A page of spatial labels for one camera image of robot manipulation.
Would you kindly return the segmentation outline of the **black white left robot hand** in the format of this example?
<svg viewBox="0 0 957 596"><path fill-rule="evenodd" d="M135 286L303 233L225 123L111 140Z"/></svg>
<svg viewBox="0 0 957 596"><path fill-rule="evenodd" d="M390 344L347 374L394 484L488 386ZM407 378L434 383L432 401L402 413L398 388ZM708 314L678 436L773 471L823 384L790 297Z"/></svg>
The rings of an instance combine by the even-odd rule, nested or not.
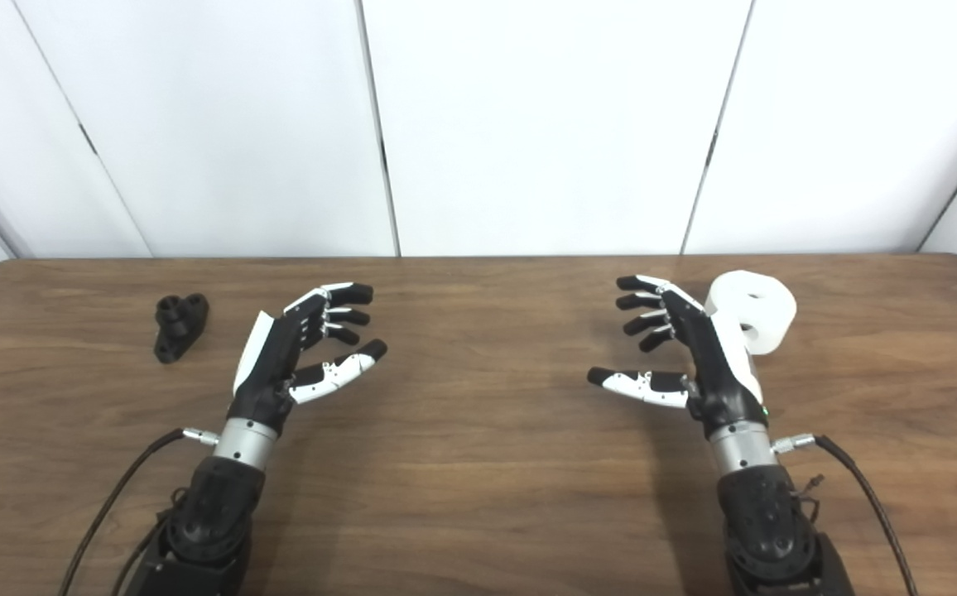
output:
<svg viewBox="0 0 957 596"><path fill-rule="evenodd" d="M373 298L372 286L339 282L312 288L281 315L260 312L237 366L228 419L259 424L279 436L294 406L331 395L372 369L387 354L387 344L380 339L361 344L349 325L368 324L370 316L354 307ZM298 366L301 355L324 339L354 351Z"/></svg>

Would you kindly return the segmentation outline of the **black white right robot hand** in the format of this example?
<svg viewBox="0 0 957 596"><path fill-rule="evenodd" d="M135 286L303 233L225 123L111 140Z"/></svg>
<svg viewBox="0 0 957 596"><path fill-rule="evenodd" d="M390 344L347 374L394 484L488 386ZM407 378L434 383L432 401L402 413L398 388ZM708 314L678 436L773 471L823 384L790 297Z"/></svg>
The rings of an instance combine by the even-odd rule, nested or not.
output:
<svg viewBox="0 0 957 596"><path fill-rule="evenodd" d="M645 310L627 321L623 332L645 333L638 344L645 353L671 342L683 344L694 373L593 367L587 374L591 384L642 402L683 408L702 424L705 436L742 423L767 426L760 382L737 322L656 276L620 276L616 286L625 293L616 299L616 308Z"/></svg>

